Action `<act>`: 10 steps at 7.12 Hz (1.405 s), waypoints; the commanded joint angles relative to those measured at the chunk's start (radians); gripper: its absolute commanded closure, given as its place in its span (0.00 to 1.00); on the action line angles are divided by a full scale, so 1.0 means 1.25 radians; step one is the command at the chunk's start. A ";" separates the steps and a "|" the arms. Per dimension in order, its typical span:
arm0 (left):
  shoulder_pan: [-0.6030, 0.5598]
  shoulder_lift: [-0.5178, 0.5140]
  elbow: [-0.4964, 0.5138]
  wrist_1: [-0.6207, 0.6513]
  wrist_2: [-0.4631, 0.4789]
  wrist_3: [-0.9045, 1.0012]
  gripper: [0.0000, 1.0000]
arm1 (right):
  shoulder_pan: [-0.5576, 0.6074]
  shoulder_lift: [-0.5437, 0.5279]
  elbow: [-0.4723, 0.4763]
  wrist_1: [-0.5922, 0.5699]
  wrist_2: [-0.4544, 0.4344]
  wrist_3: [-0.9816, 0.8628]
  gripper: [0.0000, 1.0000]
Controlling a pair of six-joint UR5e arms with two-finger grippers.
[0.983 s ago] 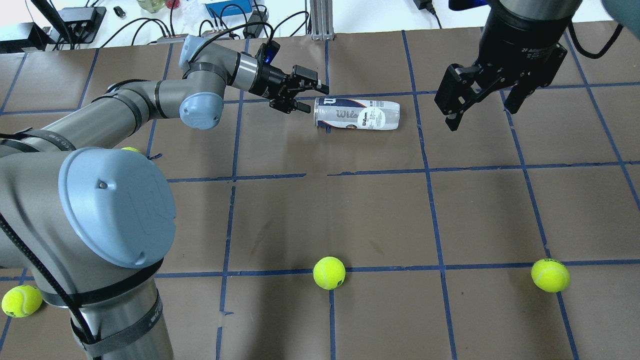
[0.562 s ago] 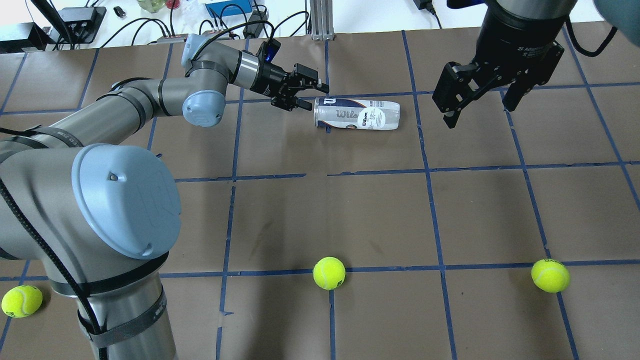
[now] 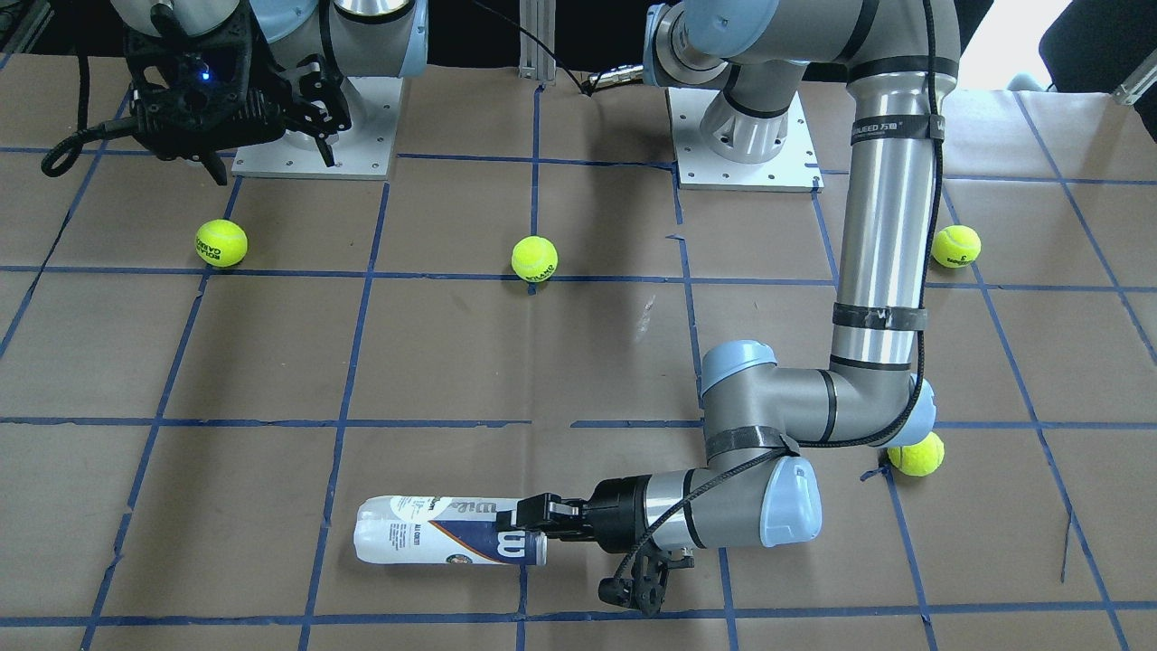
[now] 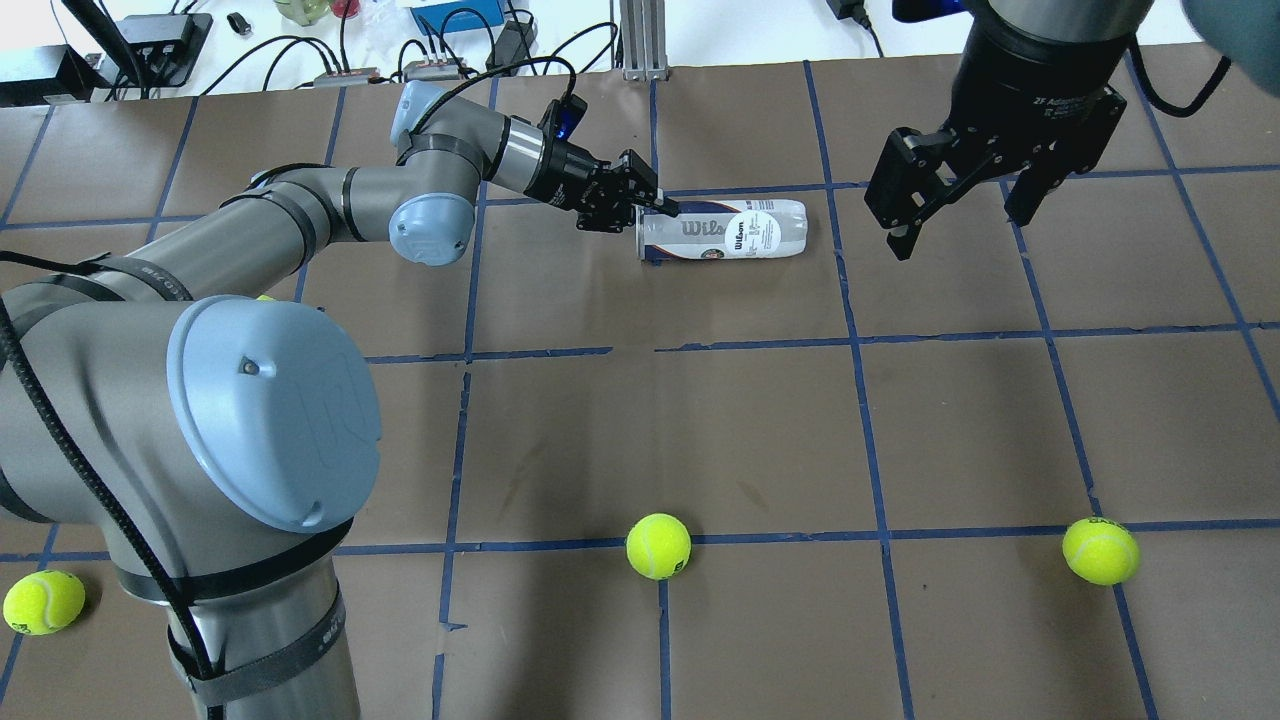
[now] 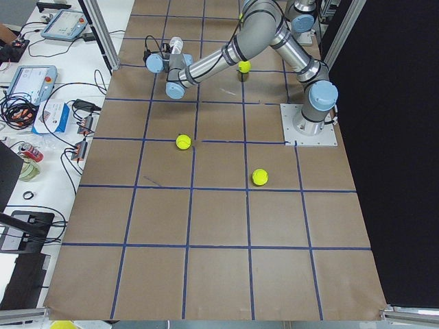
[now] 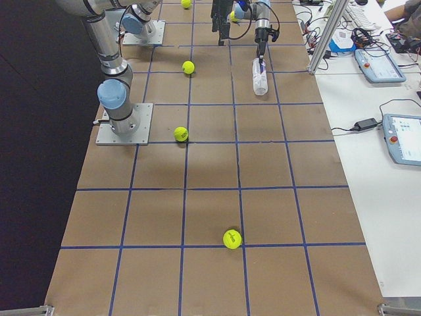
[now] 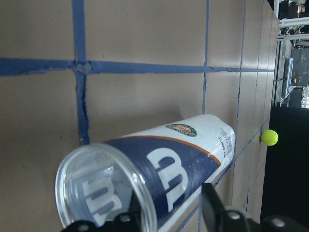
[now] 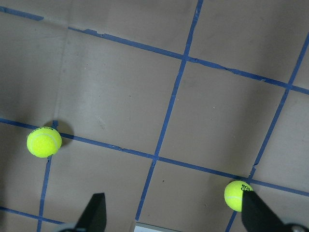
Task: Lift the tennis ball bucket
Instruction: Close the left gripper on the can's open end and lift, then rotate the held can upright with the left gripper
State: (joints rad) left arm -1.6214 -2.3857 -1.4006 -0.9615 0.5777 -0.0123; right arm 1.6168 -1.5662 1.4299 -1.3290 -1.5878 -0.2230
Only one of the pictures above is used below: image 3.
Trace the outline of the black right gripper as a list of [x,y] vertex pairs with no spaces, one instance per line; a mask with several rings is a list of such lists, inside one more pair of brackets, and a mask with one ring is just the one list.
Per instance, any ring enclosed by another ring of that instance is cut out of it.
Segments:
[[127,1],[124,56],[137,143],[161,160],[200,160],[271,143],[287,127],[336,167],[351,130],[344,75],[323,56],[277,71],[248,1]]

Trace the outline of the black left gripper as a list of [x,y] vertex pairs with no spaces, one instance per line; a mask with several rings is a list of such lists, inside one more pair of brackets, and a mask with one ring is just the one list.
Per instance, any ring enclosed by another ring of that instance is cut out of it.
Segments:
[[604,479],[588,500],[544,491],[500,511],[496,528],[561,528],[566,543],[598,543],[603,552],[629,552],[644,531],[648,476]]

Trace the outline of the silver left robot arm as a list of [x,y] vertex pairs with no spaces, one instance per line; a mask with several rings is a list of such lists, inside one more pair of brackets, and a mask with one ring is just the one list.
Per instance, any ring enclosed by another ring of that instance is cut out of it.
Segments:
[[955,1],[668,1],[644,30],[647,86],[712,88],[718,108],[773,123],[811,62],[846,71],[850,168],[827,357],[756,339],[700,363],[702,468],[607,479],[588,498],[538,495],[498,515],[627,552],[805,543],[821,531],[806,447],[897,447],[933,429],[923,372],[929,238],[941,202],[942,102],[957,86]]

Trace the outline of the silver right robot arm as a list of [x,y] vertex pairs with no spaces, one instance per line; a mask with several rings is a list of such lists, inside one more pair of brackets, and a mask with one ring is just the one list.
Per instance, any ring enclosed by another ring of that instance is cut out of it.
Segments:
[[425,1],[116,1],[130,135],[229,175],[386,180],[405,77],[428,56]]

